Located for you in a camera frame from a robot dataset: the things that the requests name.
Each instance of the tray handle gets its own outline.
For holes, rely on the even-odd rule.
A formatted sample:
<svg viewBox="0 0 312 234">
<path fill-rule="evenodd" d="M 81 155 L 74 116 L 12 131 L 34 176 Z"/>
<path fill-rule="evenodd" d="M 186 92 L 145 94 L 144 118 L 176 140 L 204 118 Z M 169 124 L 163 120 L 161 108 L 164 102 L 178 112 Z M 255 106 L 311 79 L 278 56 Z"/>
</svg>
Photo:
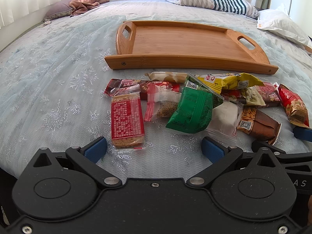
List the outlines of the tray handle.
<svg viewBox="0 0 312 234">
<path fill-rule="evenodd" d="M 233 30 L 227 30 L 227 36 L 230 37 L 235 43 L 237 43 L 242 49 L 244 49 L 246 53 L 248 53 L 256 62 L 270 64 L 266 53 L 263 51 L 261 46 L 259 46 L 257 42 L 255 42 L 252 38 L 249 38 L 248 36 Z M 240 39 L 247 40 L 255 48 L 253 50 L 250 50 L 239 41 Z"/>
<path fill-rule="evenodd" d="M 124 30 L 128 31 L 129 36 L 125 38 Z M 133 22 L 127 21 L 119 26 L 116 35 L 116 51 L 117 54 L 131 54 L 135 41 L 136 25 Z"/>
</svg>

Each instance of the white pillow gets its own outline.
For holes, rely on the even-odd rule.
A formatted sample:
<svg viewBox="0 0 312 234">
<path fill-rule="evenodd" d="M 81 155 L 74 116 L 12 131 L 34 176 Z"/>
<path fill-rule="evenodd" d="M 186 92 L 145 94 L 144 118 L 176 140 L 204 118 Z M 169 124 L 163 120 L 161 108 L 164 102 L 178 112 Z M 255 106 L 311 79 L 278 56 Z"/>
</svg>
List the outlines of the white pillow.
<svg viewBox="0 0 312 234">
<path fill-rule="evenodd" d="M 281 4 L 276 10 L 259 11 L 257 28 L 268 30 L 291 42 L 312 48 L 310 38 L 291 20 L 284 4 Z"/>
</svg>

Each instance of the bedspread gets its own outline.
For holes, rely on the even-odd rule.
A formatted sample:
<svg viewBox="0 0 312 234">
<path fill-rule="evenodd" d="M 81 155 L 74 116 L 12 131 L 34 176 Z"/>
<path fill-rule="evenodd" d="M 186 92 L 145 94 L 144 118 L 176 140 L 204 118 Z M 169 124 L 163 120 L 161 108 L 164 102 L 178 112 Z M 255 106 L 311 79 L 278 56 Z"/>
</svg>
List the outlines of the bedspread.
<svg viewBox="0 0 312 234">
<path fill-rule="evenodd" d="M 127 177 L 189 178 L 211 164 L 201 152 L 206 135 L 166 131 L 168 119 L 145 122 L 147 148 L 116 153 L 110 140 L 110 98 L 103 91 L 111 78 L 143 79 L 153 69 L 111 70 L 104 57 L 116 54 L 116 30 L 125 20 L 174 20 L 222 26 L 253 38 L 278 65 L 273 76 L 305 102 L 311 122 L 312 59 L 293 43 L 256 28 L 256 20 L 203 8 L 183 7 L 164 0 L 119 0 L 83 15 L 52 21 L 28 32 L 0 53 L 0 166 L 18 177 L 40 147 L 53 152 L 84 146 L 98 136 L 108 140 L 108 152 L 97 164 L 123 180 Z M 215 74 L 220 70 L 161 69 Z M 143 113 L 146 102 L 142 101 Z M 282 107 L 264 108 L 283 123 L 276 143 L 287 153 L 307 152 L 312 144 L 294 138 Z M 253 138 L 238 132 L 238 146 L 251 151 Z"/>
</svg>

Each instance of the green snack package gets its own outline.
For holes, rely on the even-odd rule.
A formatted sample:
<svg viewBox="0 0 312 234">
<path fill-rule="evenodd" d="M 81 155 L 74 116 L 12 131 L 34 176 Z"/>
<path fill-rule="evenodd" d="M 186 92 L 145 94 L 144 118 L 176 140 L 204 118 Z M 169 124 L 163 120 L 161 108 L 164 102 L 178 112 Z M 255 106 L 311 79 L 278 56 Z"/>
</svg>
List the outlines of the green snack package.
<svg viewBox="0 0 312 234">
<path fill-rule="evenodd" d="M 186 134 L 205 130 L 211 121 L 213 94 L 197 90 L 198 85 L 188 82 L 184 87 L 177 110 L 169 119 L 166 128 Z"/>
</svg>

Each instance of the wooden tray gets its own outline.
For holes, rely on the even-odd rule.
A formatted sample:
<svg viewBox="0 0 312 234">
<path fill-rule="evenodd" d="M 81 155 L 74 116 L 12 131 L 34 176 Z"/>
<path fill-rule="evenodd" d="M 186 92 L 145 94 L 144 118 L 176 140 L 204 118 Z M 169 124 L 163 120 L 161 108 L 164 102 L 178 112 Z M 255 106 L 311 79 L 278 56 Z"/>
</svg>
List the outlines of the wooden tray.
<svg viewBox="0 0 312 234">
<path fill-rule="evenodd" d="M 129 32 L 128 38 L 123 35 Z M 239 40 L 255 48 L 249 50 Z M 117 55 L 105 57 L 111 69 L 206 68 L 273 75 L 262 48 L 233 30 L 173 21 L 128 21 L 116 35 Z"/>
</svg>

